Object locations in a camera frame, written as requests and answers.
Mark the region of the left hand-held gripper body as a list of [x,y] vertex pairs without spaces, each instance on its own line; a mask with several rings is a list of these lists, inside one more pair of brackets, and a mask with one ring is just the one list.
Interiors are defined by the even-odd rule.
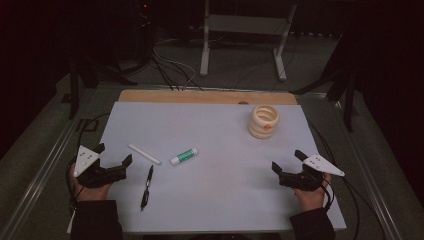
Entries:
[[101,167],[100,154],[80,145],[76,155],[74,176],[79,184],[86,188],[99,188],[126,178],[126,172],[117,171],[118,166]]

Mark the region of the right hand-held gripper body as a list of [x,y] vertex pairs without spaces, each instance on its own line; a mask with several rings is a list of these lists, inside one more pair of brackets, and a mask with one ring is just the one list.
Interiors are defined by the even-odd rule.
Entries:
[[302,171],[299,173],[285,172],[285,177],[279,177],[280,185],[303,191],[314,191],[321,186],[325,173],[345,176],[344,171],[321,155],[311,155],[301,162]]

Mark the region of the white pen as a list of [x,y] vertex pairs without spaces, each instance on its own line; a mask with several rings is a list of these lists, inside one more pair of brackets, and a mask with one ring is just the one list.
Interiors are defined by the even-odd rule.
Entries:
[[162,165],[162,162],[158,159],[156,159],[155,157],[151,156],[150,154],[148,154],[147,152],[144,152],[143,150],[139,149],[138,147],[136,147],[133,144],[128,144],[128,147],[130,149],[132,149],[133,151],[137,152],[138,154],[142,155],[143,157],[145,157],[146,159],[148,159],[149,161],[151,161],[152,163],[156,164],[156,165]]

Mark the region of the black pen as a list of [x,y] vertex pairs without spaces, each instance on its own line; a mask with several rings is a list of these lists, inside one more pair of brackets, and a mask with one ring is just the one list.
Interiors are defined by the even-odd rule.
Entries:
[[154,166],[151,165],[148,171],[148,175],[147,175],[147,179],[146,179],[146,183],[145,183],[145,189],[143,192],[143,196],[142,196],[142,200],[140,203],[140,211],[143,211],[144,208],[147,206],[148,204],[148,199],[149,199],[149,187],[150,187],[150,183],[152,180],[152,176],[153,176],[153,171],[154,171]]

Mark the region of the cream ribbed pen holder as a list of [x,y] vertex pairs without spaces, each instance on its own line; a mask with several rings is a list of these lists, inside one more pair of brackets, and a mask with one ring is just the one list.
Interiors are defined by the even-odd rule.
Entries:
[[248,130],[258,139],[270,138],[280,122],[279,112],[270,105],[258,105],[251,112]]

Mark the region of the green glue stick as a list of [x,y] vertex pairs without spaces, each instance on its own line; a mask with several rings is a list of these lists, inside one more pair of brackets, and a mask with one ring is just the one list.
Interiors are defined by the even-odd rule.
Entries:
[[170,160],[170,162],[173,166],[176,166],[176,165],[196,156],[197,154],[198,154],[198,150],[196,148],[192,148],[192,149],[189,149],[189,150],[177,155],[176,157],[172,158]]

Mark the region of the person's left hand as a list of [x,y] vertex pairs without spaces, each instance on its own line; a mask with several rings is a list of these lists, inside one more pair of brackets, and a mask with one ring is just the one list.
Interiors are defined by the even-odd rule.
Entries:
[[75,198],[77,201],[103,201],[107,199],[111,184],[104,185],[99,188],[86,188],[79,184],[77,178],[74,176],[75,165],[72,164],[69,176],[74,185]]

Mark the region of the person's right hand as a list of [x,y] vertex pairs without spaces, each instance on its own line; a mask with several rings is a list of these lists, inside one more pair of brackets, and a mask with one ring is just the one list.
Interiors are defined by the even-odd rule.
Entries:
[[328,173],[325,173],[324,180],[318,189],[314,191],[293,189],[294,195],[296,196],[300,208],[303,212],[322,208],[324,206],[324,199],[326,196],[325,190],[331,183],[331,180],[332,176]]

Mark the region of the black tripod stand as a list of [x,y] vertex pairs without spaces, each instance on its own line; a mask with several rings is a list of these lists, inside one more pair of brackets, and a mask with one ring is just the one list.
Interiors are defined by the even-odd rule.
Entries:
[[80,106],[79,81],[82,81],[83,85],[90,89],[94,89],[99,85],[100,80],[96,77],[95,71],[106,75],[120,84],[129,86],[135,85],[135,82],[127,80],[97,60],[90,57],[72,57],[69,67],[70,94],[68,97],[71,106],[69,114],[70,119],[76,116]]
[[313,89],[328,82],[332,85],[326,93],[329,101],[339,101],[344,97],[343,122],[349,132],[352,128],[353,99],[355,91],[355,75],[357,73],[357,59],[355,57],[357,44],[346,34],[343,34],[328,60],[321,76],[312,83],[296,90],[291,90],[294,95],[304,95]]

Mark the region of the white table cover sheet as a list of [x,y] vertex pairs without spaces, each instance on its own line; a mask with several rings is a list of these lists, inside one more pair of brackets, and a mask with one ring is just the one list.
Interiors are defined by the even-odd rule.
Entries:
[[[317,148],[299,105],[279,105],[281,120],[268,139],[248,131],[250,105],[117,102],[106,124],[100,156],[105,168],[132,155],[127,177],[112,185],[119,221],[130,234],[279,232],[299,210],[291,189],[279,184],[272,163],[298,173],[300,150]],[[133,144],[162,162],[156,165]],[[170,160],[196,148],[176,166]],[[140,211],[150,166],[148,204]]]

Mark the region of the dark equipment with red light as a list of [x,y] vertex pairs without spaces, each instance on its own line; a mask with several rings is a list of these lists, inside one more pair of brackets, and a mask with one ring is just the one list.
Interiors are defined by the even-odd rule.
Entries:
[[131,0],[135,25],[136,53],[135,60],[145,65],[151,55],[154,41],[154,24],[151,0]]

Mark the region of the aluminium floor rail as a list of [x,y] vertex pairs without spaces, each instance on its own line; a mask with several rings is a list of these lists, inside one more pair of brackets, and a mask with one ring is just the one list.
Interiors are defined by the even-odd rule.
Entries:
[[336,119],[341,126],[342,132],[347,139],[348,146],[352,150],[354,159],[358,165],[359,175],[361,176],[362,182],[366,189],[371,211],[376,215],[376,218],[382,228],[385,240],[402,240],[400,232],[393,221],[392,215],[389,212],[386,201],[383,198],[374,178],[368,167],[364,154],[360,151],[359,145],[353,138],[353,134],[350,133],[345,127],[343,121],[344,109],[339,102],[335,102],[332,105],[333,112]]
[[72,118],[52,100],[0,161],[0,240],[15,240],[94,93],[84,91]]

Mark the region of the white metal stand frame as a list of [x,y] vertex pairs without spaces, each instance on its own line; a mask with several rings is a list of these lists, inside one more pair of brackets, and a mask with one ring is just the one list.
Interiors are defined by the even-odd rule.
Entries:
[[208,75],[210,32],[249,33],[280,36],[280,44],[273,49],[273,57],[278,80],[287,80],[287,65],[283,62],[282,53],[297,9],[296,4],[290,6],[287,15],[283,18],[211,14],[210,0],[204,0],[204,4],[203,49],[200,63],[201,76]]

